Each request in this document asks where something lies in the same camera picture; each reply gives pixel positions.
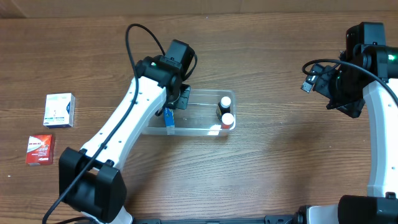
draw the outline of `white box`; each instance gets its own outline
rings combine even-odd
[[[43,125],[48,128],[73,127],[75,97],[71,93],[49,94],[45,101]]]

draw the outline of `white bottle cap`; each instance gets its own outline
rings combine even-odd
[[[234,116],[230,113],[225,113],[223,117],[221,118],[221,121],[223,122],[224,125],[232,125],[234,123]]]
[[[221,99],[221,106],[223,108],[229,108],[229,106],[231,106],[231,99],[228,96],[224,96]]]

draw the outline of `wooden surface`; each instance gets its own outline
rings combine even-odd
[[[395,0],[0,0],[5,18],[398,11]]]
[[[141,136],[123,171],[130,213],[263,217],[366,195],[367,111],[351,119],[300,89],[301,66],[337,58],[361,21],[384,22],[387,43],[398,45],[394,12],[0,20],[0,223],[40,223],[58,197],[60,154],[89,140],[129,86],[124,31],[133,22],[165,48],[189,43],[199,62],[188,84],[234,90],[238,124],[228,138]],[[131,42],[136,60],[159,54],[142,30]],[[46,129],[45,96],[63,92],[76,96],[75,127]],[[43,133],[56,137],[55,163],[29,167],[28,138]],[[76,215],[62,204],[50,219]]]

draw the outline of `plastic container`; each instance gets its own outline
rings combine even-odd
[[[231,98],[234,123],[229,129],[221,128],[217,104],[222,97]],[[175,127],[165,127],[163,115],[153,116],[142,134],[176,136],[226,136],[236,126],[236,98],[231,90],[191,90],[186,110],[174,110]]]

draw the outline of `red and white box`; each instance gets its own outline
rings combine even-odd
[[[54,151],[54,137],[51,134],[30,136],[27,145],[26,164],[50,165]]]

